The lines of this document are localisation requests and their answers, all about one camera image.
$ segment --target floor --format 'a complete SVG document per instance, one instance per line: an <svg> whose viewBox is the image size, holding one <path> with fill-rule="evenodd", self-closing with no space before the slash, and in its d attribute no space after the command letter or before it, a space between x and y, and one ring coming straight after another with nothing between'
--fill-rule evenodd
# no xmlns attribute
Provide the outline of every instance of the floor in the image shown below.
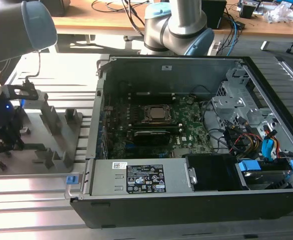
<svg viewBox="0 0 293 240"><path fill-rule="evenodd" d="M290 43L287 42L271 42L266 51L261 51L262 42L260 41L242 41L235 45L230 56L249 56L249 57L271 57L280 56L293 69L293 49L291 53L286 53ZM140 40L133 40L125 42L123 36L120 35L97 35L91 45L87 45L84 35L65 35L58 36L58 48L60 53L96 53L96 54L111 54L111 55L136 55L143 47L143 42ZM0 82L5 83L14 69L19 58L11 61L9 68L0 77ZM0 70L4 66L4 62L0 63Z"/></svg>

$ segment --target cpu socket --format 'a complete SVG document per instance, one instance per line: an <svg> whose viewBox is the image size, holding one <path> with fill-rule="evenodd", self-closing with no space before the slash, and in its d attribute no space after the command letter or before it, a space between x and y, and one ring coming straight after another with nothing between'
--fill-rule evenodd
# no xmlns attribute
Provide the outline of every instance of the cpu socket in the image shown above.
<svg viewBox="0 0 293 240"><path fill-rule="evenodd" d="M144 107L142 123L170 123L172 122L171 107L169 105L149 105Z"/></svg>

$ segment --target power supply label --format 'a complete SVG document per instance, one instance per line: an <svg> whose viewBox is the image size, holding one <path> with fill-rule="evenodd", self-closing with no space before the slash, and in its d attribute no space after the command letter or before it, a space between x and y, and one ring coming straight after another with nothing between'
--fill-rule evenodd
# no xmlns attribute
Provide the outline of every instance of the power supply label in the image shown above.
<svg viewBox="0 0 293 240"><path fill-rule="evenodd" d="M165 193L163 165L126 166L126 191L129 194Z"/></svg>

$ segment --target wooden desk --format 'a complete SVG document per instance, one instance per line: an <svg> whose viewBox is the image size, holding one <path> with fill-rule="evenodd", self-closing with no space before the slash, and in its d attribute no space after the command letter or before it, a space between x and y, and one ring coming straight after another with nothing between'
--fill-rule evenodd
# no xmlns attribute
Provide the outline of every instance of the wooden desk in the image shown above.
<svg viewBox="0 0 293 240"><path fill-rule="evenodd" d="M98 12L91 8L93 0L71 0L71 5L65 17L54 17L55 27L59 34L83 34L83 35L128 35L138 36L133 30L127 16L123 12ZM253 15L252 19L239 18L239 12L234 11L237 0L228 0L226 5L229 13L235 20L245 24L241 39L270 42L293 42L293 22L267 23L263 16ZM95 8L107 11L103 3L97 3ZM135 8L141 19L144 19L147 5ZM144 27L137 20L137 26L143 31ZM221 29L214 30L215 41L221 40L230 33L230 25L223 21Z"/></svg>

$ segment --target motherboard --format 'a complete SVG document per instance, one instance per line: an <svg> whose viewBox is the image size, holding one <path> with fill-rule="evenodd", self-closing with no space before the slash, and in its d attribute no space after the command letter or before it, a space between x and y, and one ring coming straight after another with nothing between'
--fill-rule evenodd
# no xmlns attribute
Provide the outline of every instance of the motherboard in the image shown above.
<svg viewBox="0 0 293 240"><path fill-rule="evenodd" d="M138 96L112 101L102 109L101 158L181 158L185 154L212 153L194 96Z"/></svg>

